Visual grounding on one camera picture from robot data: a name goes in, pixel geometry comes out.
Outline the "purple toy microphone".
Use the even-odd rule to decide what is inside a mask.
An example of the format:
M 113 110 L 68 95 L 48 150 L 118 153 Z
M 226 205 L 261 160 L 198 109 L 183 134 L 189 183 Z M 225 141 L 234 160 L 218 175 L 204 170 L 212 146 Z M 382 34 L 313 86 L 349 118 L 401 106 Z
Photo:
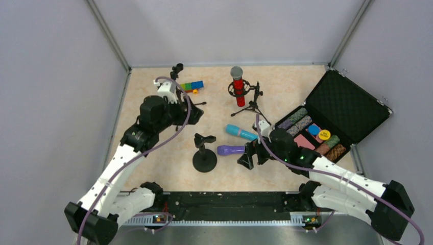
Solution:
M 219 145 L 217 147 L 217 154 L 220 156 L 228 156 L 233 154 L 243 154 L 245 152 L 245 146 L 238 145 Z

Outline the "black round-base mic stand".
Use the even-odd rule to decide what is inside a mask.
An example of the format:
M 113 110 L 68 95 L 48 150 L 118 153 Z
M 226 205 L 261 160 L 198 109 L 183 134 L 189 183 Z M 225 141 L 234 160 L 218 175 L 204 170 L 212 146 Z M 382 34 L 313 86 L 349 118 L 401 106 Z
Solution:
M 215 141 L 215 136 L 205 137 L 198 133 L 195 134 L 194 143 L 198 151 L 193 156 L 193 167 L 197 171 L 208 173 L 216 167 L 218 159 L 215 152 L 205 147 L 206 143 L 214 143 Z

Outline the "black shock-mount tripod stand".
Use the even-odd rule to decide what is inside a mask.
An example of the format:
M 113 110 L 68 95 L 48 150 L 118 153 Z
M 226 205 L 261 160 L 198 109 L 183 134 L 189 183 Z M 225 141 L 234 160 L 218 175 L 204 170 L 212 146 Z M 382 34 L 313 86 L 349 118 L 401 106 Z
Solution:
M 261 112 L 261 110 L 259 109 L 258 103 L 257 103 L 259 96 L 263 96 L 263 91 L 261 91 L 260 83 L 258 81 L 257 81 L 256 85 L 251 85 L 247 80 L 243 80 L 242 89 L 236 89 L 234 87 L 234 82 L 231 82 L 228 85 L 227 90 L 228 90 L 229 95 L 232 97 L 235 97 L 236 99 L 247 95 L 250 91 L 254 91 L 253 100 L 249 101 L 249 105 L 247 107 L 240 109 L 237 112 L 231 113 L 230 114 L 231 117 L 234 117 L 243 111 L 251 111 L 251 112 L 254 112 L 256 114 L 261 115 L 268 124 L 271 124 L 270 121 Z

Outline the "red glitter microphone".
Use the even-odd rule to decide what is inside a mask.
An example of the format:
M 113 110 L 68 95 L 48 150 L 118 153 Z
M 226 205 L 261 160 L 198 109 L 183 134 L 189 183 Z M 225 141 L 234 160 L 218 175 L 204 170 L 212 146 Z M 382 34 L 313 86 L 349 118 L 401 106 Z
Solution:
M 239 107 L 245 106 L 243 70 L 239 66 L 232 67 L 230 74 L 233 78 L 234 94 L 236 94 L 236 102 Z

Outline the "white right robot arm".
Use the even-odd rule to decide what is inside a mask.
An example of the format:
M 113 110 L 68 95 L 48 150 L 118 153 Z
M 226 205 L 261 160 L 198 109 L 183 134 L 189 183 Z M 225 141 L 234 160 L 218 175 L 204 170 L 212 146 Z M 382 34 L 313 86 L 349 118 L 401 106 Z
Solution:
M 246 143 L 237 163 L 252 169 L 254 155 L 258 164 L 280 161 L 293 173 L 309 178 L 305 188 L 314 206 L 356 217 L 388 240 L 402 238 L 414 213 L 401 183 L 374 181 L 342 168 L 318 152 L 298 146 L 283 129 Z

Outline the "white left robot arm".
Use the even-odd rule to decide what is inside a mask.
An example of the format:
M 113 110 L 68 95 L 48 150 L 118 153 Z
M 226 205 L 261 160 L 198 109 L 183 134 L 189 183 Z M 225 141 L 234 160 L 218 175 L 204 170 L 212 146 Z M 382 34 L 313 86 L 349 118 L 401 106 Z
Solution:
M 144 98 L 140 114 L 128 128 L 107 165 L 91 189 L 76 203 L 64 209 L 71 229 L 76 233 L 75 244 L 110 244 L 119 228 L 142 210 L 150 208 L 162 191 L 155 183 L 146 183 L 120 201 L 116 197 L 135 168 L 147 155 L 178 135 L 159 143 L 159 135 L 171 126 L 195 125 L 204 111 L 188 97 L 180 103 L 169 103 L 158 95 Z

